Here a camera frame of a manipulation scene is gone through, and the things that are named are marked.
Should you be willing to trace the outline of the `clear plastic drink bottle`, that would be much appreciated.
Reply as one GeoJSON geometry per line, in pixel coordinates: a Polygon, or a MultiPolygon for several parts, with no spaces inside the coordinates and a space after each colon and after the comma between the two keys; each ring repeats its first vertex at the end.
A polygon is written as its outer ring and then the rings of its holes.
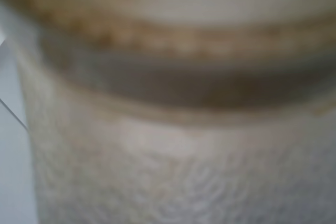
{"type": "Polygon", "coordinates": [[[335,0],[1,0],[40,223],[335,223],[335,0]]]}

